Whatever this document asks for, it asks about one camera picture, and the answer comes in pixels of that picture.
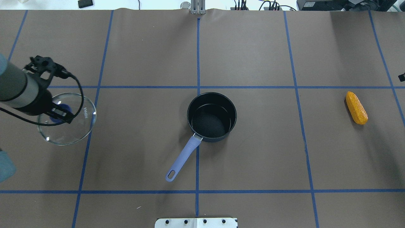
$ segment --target handle hole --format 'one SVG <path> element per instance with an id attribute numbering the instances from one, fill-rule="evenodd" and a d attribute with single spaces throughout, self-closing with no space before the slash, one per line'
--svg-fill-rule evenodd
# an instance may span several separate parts
<path id="1" fill-rule="evenodd" d="M 170 171 L 169 175 L 167 175 L 167 178 L 172 179 L 173 176 L 175 175 L 176 171 L 172 170 Z"/>

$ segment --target blue grid line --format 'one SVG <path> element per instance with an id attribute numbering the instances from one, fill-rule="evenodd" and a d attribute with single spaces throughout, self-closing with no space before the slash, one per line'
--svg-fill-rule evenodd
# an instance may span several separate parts
<path id="1" fill-rule="evenodd" d="M 200 95 L 200 18 L 197 18 L 197 96 Z M 200 213 L 200 146 L 196 148 L 196 217 Z"/>
<path id="2" fill-rule="evenodd" d="M 104 70 L 105 56 L 107 54 L 108 41 L 109 41 L 110 31 L 111 31 L 111 25 L 112 25 L 112 22 L 113 22 L 113 15 L 114 15 L 114 10 L 111 10 L 110 22 L 109 22 L 108 31 L 107 31 L 107 38 L 106 38 L 106 41 L 105 41 L 104 53 L 103 53 L 103 58 L 102 58 L 102 63 L 101 63 L 100 76 L 99 76 L 99 79 L 98 79 L 96 98 L 94 99 L 94 105 L 96 107 L 97 107 L 98 96 L 99 96 L 99 93 L 100 93 L 100 85 L 101 85 L 102 73 L 103 73 L 103 70 Z M 86 152 L 84 154 L 84 159 L 83 159 L 83 167 L 82 167 L 81 176 L 80 176 L 79 192 L 77 193 L 75 213 L 73 215 L 73 221 L 72 221 L 72 228 L 75 228 L 75 226 L 76 226 L 77 212 L 79 211 L 80 196 L 81 196 L 81 191 L 82 191 L 82 187 L 83 187 L 84 173 L 85 173 L 85 170 L 86 170 L 87 157 L 88 157 L 88 154 L 89 154 L 89 147 L 90 147 L 90 141 L 92 139 L 92 133 L 93 132 L 90 132 L 89 137 L 87 138 Z"/>
<path id="3" fill-rule="evenodd" d="M 28 10 L 26 10 L 26 12 L 24 13 L 24 17 L 23 17 L 23 20 L 21 21 L 20 28 L 18 29 L 17 36 L 15 37 L 13 47 L 11 48 L 10 55 L 8 58 L 9 61 L 11 60 L 11 57 L 13 56 L 15 46 L 17 45 L 18 37 L 20 37 L 20 33 L 21 33 L 21 30 L 23 29 L 25 19 L 27 18 L 27 14 L 28 14 Z"/>
<path id="4" fill-rule="evenodd" d="M 295 86 L 81 86 L 82 88 L 139 88 L 139 89 L 295 89 Z M 78 88 L 77 86 L 49 86 L 49 88 Z M 298 89 L 392 89 L 392 86 L 297 86 Z M 405 86 L 394 86 L 405 89 Z"/>
<path id="5" fill-rule="evenodd" d="M 300 103 L 300 98 L 299 98 L 299 94 L 298 94 L 297 79 L 296 79 L 296 76 L 295 76 L 294 59 L 293 59 L 293 57 L 292 57 L 291 42 L 290 42 L 290 34 L 289 34 L 289 32 L 288 32 L 287 15 L 286 15 L 286 12 L 285 12 L 285 11 L 283 11 L 283 13 L 284 13 L 284 23 L 285 23 L 285 25 L 286 25 L 286 35 L 287 35 L 287 43 L 288 43 L 288 52 L 290 53 L 290 62 L 291 62 L 292 77 L 293 77 L 293 79 L 294 79 L 295 96 L 296 96 L 296 99 L 297 99 L 298 114 L 299 114 L 299 116 L 300 116 L 301 133 L 302 133 L 303 140 L 304 140 L 304 148 L 305 148 L 305 156 L 306 156 L 306 160 L 307 160 L 309 186 L 310 186 L 311 190 L 313 190 L 312 174 L 311 174 L 311 165 L 310 165 L 310 163 L 309 163 L 307 139 L 306 139 L 306 137 L 305 137 L 304 122 L 303 122 L 303 117 L 302 117 L 302 112 L 301 112 L 301 103 Z M 317 211 L 317 209 L 316 209 L 315 194 L 314 194 L 313 192 L 311 192 L 311 196 L 312 196 L 313 213 L 314 213 L 314 217 L 315 217 L 315 225 L 316 225 L 316 228 L 319 228 L 318 211 Z"/>
<path id="6" fill-rule="evenodd" d="M 195 194 L 195 190 L 82 190 L 81 194 Z M 405 192 L 405 189 L 281 189 L 281 190 L 198 190 L 199 194 L 276 194 L 276 193 L 371 193 Z M 0 190 L 0 194 L 78 194 L 74 190 Z"/>
<path id="7" fill-rule="evenodd" d="M 378 51 L 380 52 L 380 56 L 381 56 L 381 59 L 382 59 L 382 63 L 384 64 L 385 72 L 387 73 L 388 80 L 390 81 L 390 85 L 391 85 L 391 88 L 392 88 L 392 93 L 394 94 L 396 105 L 398 106 L 399 114 L 401 115 L 401 118 L 402 118 L 402 123 L 405 126 L 404 114 L 402 113 L 401 105 L 399 104 L 399 100 L 398 100 L 398 97 L 397 97 L 396 92 L 395 92 L 394 84 L 392 83 L 390 72 L 388 71 L 387 63 L 385 62 L 385 58 L 384 58 L 384 55 L 382 53 L 382 50 L 381 50 L 381 47 L 380 47 L 380 44 L 379 44 L 379 41 L 378 41 L 377 33 L 376 33 L 375 27 L 374 27 L 373 16 L 371 15 L 370 10 L 369 10 L 369 17 L 370 17 L 371 27 L 373 28 L 374 38 L 375 38 L 375 41 L 377 43 Z"/>

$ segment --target white metal plate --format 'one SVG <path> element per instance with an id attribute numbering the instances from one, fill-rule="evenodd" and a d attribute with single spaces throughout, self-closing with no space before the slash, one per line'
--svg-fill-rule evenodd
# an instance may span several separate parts
<path id="1" fill-rule="evenodd" d="M 237 218 L 158 219 L 155 228 L 238 228 Z"/>

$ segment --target black pot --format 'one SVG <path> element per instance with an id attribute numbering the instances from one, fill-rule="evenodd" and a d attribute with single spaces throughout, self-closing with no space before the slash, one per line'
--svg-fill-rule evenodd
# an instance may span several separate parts
<path id="1" fill-rule="evenodd" d="M 194 135 L 166 174 L 173 181 L 191 153 L 204 142 L 218 142 L 226 138 L 236 123 L 236 108 L 226 96 L 206 92 L 194 98 L 187 110 L 187 120 Z"/>

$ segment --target yellow corn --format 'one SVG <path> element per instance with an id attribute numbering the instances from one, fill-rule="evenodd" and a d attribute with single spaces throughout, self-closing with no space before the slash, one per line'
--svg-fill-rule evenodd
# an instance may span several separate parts
<path id="1" fill-rule="evenodd" d="M 354 122 L 361 125 L 366 124 L 369 118 L 356 94 L 349 91 L 346 94 L 346 103 L 350 110 L 350 114 L 352 114 Z"/>

